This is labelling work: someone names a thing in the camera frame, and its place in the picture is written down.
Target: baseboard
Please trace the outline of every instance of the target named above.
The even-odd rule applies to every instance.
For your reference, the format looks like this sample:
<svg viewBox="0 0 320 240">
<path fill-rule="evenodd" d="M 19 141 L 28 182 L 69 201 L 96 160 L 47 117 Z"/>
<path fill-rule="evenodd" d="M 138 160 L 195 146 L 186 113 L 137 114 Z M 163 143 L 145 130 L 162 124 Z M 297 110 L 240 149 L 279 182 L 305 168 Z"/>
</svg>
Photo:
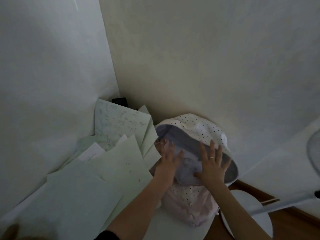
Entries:
<svg viewBox="0 0 320 240">
<path fill-rule="evenodd" d="M 249 184 L 246 184 L 240 180 L 237 180 L 232 185 L 230 185 L 229 189 L 230 190 L 245 191 L 245 192 L 249 193 L 250 195 L 254 196 L 255 198 L 257 198 L 258 201 L 260 201 L 260 202 L 274 199 L 274 197 L 272 195 L 269 195 L 269 194 L 255 188 Z M 288 214 L 299 217 L 299 218 L 303 219 L 304 221 L 320 228 L 320 219 L 319 218 L 316 218 L 313 215 L 310 215 L 302 210 L 299 210 L 296 207 L 289 207 L 287 209 L 283 209 L 282 211 L 286 211 Z"/>
</svg>

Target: white round base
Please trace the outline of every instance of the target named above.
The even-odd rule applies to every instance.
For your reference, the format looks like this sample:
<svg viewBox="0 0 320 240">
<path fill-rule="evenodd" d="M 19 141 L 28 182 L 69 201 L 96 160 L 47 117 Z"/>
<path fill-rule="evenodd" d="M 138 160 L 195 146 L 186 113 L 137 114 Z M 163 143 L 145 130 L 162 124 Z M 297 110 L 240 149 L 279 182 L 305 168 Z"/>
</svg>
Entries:
<svg viewBox="0 0 320 240">
<path fill-rule="evenodd" d="M 231 190 L 231 193 L 236 198 L 236 200 L 239 202 L 239 204 L 246 210 L 253 210 L 257 207 L 262 207 L 262 204 L 251 194 L 244 192 L 242 190 Z M 228 232 L 233 236 L 231 229 L 223 215 L 223 212 L 221 212 L 222 221 L 225 225 Z M 265 230 L 265 232 L 272 238 L 273 237 L 273 227 L 271 223 L 271 219 L 268 215 L 268 213 L 261 213 L 258 215 L 253 216 L 253 219 L 259 224 L 259 226 Z"/>
</svg>

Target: wall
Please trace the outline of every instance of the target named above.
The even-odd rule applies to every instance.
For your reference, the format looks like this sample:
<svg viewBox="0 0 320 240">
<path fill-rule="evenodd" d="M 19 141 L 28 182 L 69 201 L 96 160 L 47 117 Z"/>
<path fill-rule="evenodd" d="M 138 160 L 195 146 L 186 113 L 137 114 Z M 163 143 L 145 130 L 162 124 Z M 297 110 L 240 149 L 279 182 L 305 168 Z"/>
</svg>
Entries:
<svg viewBox="0 0 320 240">
<path fill-rule="evenodd" d="M 240 174 L 320 115 L 320 0 L 99 1 L 129 105 L 214 121 Z"/>
<path fill-rule="evenodd" d="M 0 0 L 0 216 L 93 134 L 97 98 L 119 95 L 99 2 L 75 1 Z"/>
<path fill-rule="evenodd" d="M 241 180 L 278 199 L 300 192 L 320 190 L 320 178 L 307 158 L 307 142 L 320 129 L 320 117 L 270 152 Z M 320 200 L 310 200 L 297 206 L 320 218 Z"/>
</svg>

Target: person's left hand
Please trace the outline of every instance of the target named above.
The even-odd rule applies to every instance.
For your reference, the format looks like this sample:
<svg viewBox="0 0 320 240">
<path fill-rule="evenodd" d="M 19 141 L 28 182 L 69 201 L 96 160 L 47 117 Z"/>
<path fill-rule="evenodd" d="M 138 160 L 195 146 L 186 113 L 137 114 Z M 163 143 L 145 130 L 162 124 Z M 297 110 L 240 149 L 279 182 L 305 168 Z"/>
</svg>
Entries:
<svg viewBox="0 0 320 240">
<path fill-rule="evenodd" d="M 154 177 L 164 183 L 168 189 L 174 182 L 174 175 L 183 158 L 183 151 L 181 150 L 177 157 L 174 157 L 174 143 L 169 144 L 168 140 L 162 140 L 158 147 L 162 158 L 155 169 Z"/>
<path fill-rule="evenodd" d="M 46 240 L 43 237 L 21 237 L 17 238 L 18 232 L 19 232 L 19 224 L 13 224 L 7 228 L 7 230 L 4 232 L 0 240 Z"/>
</svg>

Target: forearm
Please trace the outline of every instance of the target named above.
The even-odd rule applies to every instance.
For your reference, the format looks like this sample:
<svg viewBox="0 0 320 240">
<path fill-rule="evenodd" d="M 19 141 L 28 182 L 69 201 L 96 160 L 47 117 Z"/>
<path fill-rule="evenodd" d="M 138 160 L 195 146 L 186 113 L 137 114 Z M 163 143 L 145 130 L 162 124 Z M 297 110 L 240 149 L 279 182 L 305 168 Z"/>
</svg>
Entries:
<svg viewBox="0 0 320 240">
<path fill-rule="evenodd" d="M 140 240 L 144 237 L 156 207 L 167 186 L 154 177 L 142 192 L 111 222 L 107 230 L 120 240 Z"/>
<path fill-rule="evenodd" d="M 216 182 L 207 188 L 223 212 L 236 240 L 271 239 L 238 203 L 225 184 Z"/>
</svg>

